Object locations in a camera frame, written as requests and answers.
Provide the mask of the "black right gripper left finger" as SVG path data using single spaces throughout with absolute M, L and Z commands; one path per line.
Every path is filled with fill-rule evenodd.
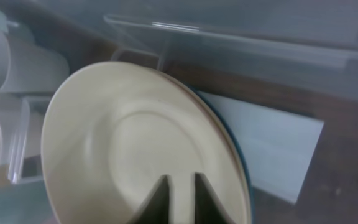
M 144 200 L 143 205 L 128 222 L 130 224 L 170 223 L 169 176 L 162 175 Z

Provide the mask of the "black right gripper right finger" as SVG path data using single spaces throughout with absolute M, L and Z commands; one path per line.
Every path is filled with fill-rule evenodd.
M 234 224 L 203 173 L 195 173 L 195 224 Z

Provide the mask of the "blue plate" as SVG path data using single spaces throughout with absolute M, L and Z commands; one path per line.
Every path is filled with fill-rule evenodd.
M 234 133 L 232 132 L 230 126 L 226 123 L 225 119 L 221 116 L 219 111 L 200 93 L 197 92 L 192 86 L 185 85 L 183 88 L 186 88 L 189 93 L 196 98 L 200 104 L 204 107 L 210 116 L 215 120 L 215 123 L 221 129 L 221 132 L 225 135 L 226 141 L 230 145 L 232 156 L 236 160 L 237 168 L 239 169 L 239 174 L 242 178 L 242 186 L 244 188 L 244 194 L 246 195 L 247 201 L 247 217 L 248 223 L 255 223 L 255 206 L 254 206 L 254 194 L 252 190 L 252 184 L 250 180 L 249 170 L 244 159 L 244 155 L 239 145 Z

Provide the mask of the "beige plate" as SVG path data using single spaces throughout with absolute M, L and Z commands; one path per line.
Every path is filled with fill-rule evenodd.
M 234 222 L 247 221 L 241 180 L 209 114 L 131 63 L 95 63 L 64 81 L 44 119 L 42 170 L 60 223 L 127 223 L 162 175 L 171 221 L 193 223 L 196 172 Z
M 193 95 L 191 94 L 191 93 L 189 93 L 188 91 L 187 91 L 187 89 L 186 88 L 183 88 L 184 86 L 185 86 L 185 84 L 184 83 L 182 83 L 182 82 L 180 82 L 179 80 L 177 80 L 176 78 L 173 78 L 173 77 L 171 77 L 170 75 L 167 75 L 166 73 L 163 73 L 163 72 L 161 72 L 161 71 L 158 71 L 158 70 L 154 70 L 154 69 L 152 69 L 152 71 L 153 72 L 157 72 L 159 75 L 161 75 L 161 76 L 163 76 L 163 77 L 165 77 L 165 78 L 167 78 L 167 79 L 169 79 L 171 82 L 173 82 L 173 83 L 175 83 L 176 85 L 178 85 L 180 88 L 182 88 L 185 92 L 187 92 L 189 95 L 191 95 L 192 97 L 193 97 Z M 195 101 L 197 101 L 198 102 L 198 104 L 203 108 L 203 110 L 206 112 L 206 113 L 208 113 L 208 111 L 206 111 L 205 109 L 204 109 L 204 107 L 200 104 L 200 102 L 196 99 L 196 98 L 194 98 L 195 99 Z M 221 129 L 219 128 L 219 126 L 217 126 L 216 125 L 216 123 L 215 123 L 215 120 L 211 117 L 211 119 L 213 120 L 213 122 L 214 122 L 214 125 L 215 125 L 215 127 L 217 127 L 219 130 L 220 130 L 220 132 L 221 132 Z M 233 163 L 234 163 L 234 166 L 235 166 L 235 168 L 237 169 L 237 174 L 238 174 L 238 176 L 239 176 L 239 179 L 241 180 L 241 185 L 242 185 L 242 183 L 243 183 L 243 181 L 242 181 L 242 178 L 241 178 L 241 176 L 240 176 L 240 174 L 239 174 L 239 169 L 237 168 L 237 164 L 236 164 L 236 160 L 235 160 L 235 158 L 233 158 L 233 156 L 232 156 L 232 151 L 231 151 L 231 148 L 230 148 L 230 145 L 228 144 L 228 142 L 226 141 L 226 138 L 225 138 L 225 135 L 221 132 L 221 135 L 223 136 L 223 138 L 225 139 L 225 142 L 226 142 L 226 144 L 227 144 L 227 146 L 228 146 L 228 151 L 229 151 L 229 153 L 230 153 L 230 155 L 231 155 L 231 159 L 232 159 L 232 161 L 233 161 Z M 248 223 L 248 217 L 247 217 L 247 215 L 248 215 L 248 213 L 247 213 L 247 201 L 246 201 L 246 195 L 244 194 L 244 200 L 245 200 L 245 203 L 246 203 L 246 205 L 245 205 L 245 213 L 246 213 L 246 223 Z

